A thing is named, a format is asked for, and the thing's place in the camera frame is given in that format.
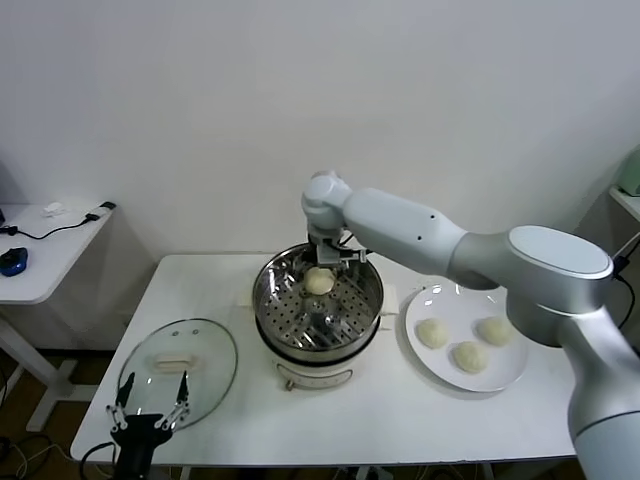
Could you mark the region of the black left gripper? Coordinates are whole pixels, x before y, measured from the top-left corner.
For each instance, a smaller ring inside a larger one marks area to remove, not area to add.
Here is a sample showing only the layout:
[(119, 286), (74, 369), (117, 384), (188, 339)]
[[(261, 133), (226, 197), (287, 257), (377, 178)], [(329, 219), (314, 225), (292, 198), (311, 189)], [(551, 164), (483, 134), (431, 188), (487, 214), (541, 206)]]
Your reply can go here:
[(131, 372), (125, 383), (118, 387), (115, 403), (106, 406), (112, 421), (111, 433), (120, 447), (115, 464), (115, 480), (146, 479), (151, 470), (157, 447), (168, 442), (179, 422), (190, 413), (188, 373), (184, 371), (180, 380), (173, 408), (167, 414), (127, 415), (126, 404), (135, 381)]

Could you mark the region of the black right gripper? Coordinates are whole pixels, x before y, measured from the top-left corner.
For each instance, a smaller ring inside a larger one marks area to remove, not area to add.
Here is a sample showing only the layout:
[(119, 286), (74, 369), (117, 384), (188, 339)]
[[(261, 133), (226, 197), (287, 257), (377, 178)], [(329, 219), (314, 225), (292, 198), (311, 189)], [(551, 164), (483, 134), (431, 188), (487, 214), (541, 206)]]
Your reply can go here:
[(315, 251), (318, 265), (337, 265), (342, 261), (343, 251), (338, 245), (338, 232), (309, 233), (308, 240)]

